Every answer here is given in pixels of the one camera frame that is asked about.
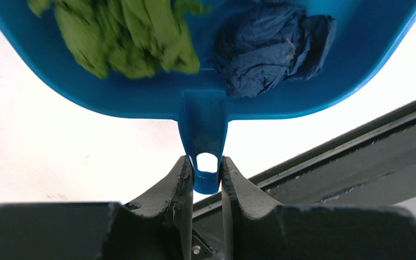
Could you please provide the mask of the blue plastic dustpan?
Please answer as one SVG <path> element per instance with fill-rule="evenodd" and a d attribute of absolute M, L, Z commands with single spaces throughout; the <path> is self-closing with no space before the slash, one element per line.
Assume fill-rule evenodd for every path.
<path fill-rule="evenodd" d="M 129 79 L 110 71 L 101 79 L 68 50 L 54 10 L 36 16 L 28 1 L 0 1 L 0 30 L 28 67 L 51 89 L 91 111 L 130 119 L 178 123 L 194 169 L 194 190 L 218 191 L 217 171 L 197 169 L 197 156 L 220 159 L 228 123 L 306 116 L 331 107 L 362 88 L 386 63 L 416 20 L 416 1 L 289 1 L 311 15 L 336 19 L 336 36 L 322 70 L 308 80 L 282 81 L 257 97 L 232 98 L 215 68 L 220 29 L 255 1 L 201 1 L 211 9 L 185 14 L 200 61 L 195 74 L 159 71 Z"/>

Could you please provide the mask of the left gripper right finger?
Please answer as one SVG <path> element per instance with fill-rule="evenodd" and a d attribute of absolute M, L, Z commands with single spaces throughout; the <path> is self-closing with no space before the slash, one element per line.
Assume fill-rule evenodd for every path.
<path fill-rule="evenodd" d="M 223 157 L 220 176 L 226 259 L 281 259 L 281 203 L 243 176 L 229 157 Z"/>

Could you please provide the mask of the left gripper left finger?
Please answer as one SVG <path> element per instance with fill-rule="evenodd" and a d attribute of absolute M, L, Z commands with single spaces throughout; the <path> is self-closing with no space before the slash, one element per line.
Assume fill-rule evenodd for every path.
<path fill-rule="evenodd" d="M 181 156 L 169 173 L 124 204 L 142 221 L 153 223 L 167 259 L 191 259 L 193 169 Z"/>

